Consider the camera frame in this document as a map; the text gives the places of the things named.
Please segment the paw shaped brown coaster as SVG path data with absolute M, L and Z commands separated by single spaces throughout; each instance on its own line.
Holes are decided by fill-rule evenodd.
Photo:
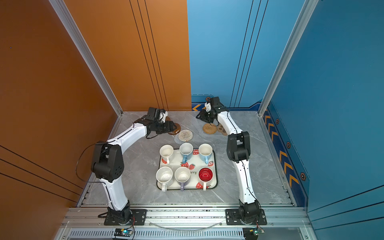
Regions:
M 219 124 L 219 125 L 217 126 L 217 131 L 218 131 L 219 133 L 221 133 L 223 136 L 227 136 L 227 135 L 228 135 L 228 133 L 226 132 L 225 128 L 224 128 L 223 125 L 221 125 L 221 124 Z

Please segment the dark glossy wooden coaster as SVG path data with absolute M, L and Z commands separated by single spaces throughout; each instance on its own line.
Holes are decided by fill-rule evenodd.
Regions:
M 168 132 L 169 135 L 177 135 L 181 131 L 181 126 L 177 123 L 174 123 L 174 129 L 171 132 Z

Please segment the woven rattan round coaster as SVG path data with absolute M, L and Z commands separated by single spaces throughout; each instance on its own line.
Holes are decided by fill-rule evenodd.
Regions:
M 204 133 L 206 133 L 208 135 L 213 135 L 217 132 L 217 126 L 212 125 L 212 124 L 205 124 L 203 126 L 203 131 L 204 131 Z

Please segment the light blue rope coaster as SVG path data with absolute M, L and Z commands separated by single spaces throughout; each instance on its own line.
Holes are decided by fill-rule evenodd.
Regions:
M 184 143 L 184 141 L 181 141 L 181 140 L 179 139 L 178 136 L 175 136 L 175 137 L 174 137 L 174 141 L 175 141 L 178 145 L 181 145 L 181 144 Z

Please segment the colourful zigzag rope coaster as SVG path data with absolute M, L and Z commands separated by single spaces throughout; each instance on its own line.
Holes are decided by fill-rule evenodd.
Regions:
M 193 139 L 193 132 L 190 130 L 181 130 L 177 134 L 177 139 L 181 142 L 189 142 Z

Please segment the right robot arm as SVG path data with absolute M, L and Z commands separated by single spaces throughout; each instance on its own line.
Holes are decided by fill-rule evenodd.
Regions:
M 240 219 L 246 225 L 252 224 L 259 219 L 262 208 L 256 198 L 250 174 L 250 134 L 235 123 L 228 108 L 218 97 L 206 98 L 205 108 L 197 115 L 197 119 L 208 124 L 217 121 L 228 134 L 227 156 L 236 169 L 240 190 Z

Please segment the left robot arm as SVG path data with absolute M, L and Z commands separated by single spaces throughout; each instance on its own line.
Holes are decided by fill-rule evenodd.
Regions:
M 147 114 L 134 121 L 133 125 L 118 136 L 95 144 L 91 171 L 98 182 L 103 184 L 108 198 L 108 211 L 99 215 L 105 218 L 104 225 L 128 225 L 134 214 L 124 192 L 122 174 L 124 171 L 123 153 L 141 138 L 149 139 L 151 132 L 155 136 L 176 132 L 180 125 L 168 118 L 164 109 L 150 107 Z

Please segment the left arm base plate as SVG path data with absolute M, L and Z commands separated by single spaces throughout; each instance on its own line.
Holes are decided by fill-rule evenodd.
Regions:
M 105 226 L 144 226 L 147 217 L 147 210 L 130 210 L 128 215 L 125 217 L 121 214 L 113 212 L 111 209 L 108 209 L 106 214 L 107 215 L 104 221 Z

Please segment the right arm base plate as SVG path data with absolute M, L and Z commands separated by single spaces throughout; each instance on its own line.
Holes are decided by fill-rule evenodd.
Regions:
M 246 223 L 241 220 L 241 215 L 238 209 L 226 209 L 226 223 L 229 226 L 234 225 L 259 225 L 266 226 L 268 224 L 265 211 L 261 209 L 260 214 L 253 218 L 252 222 Z

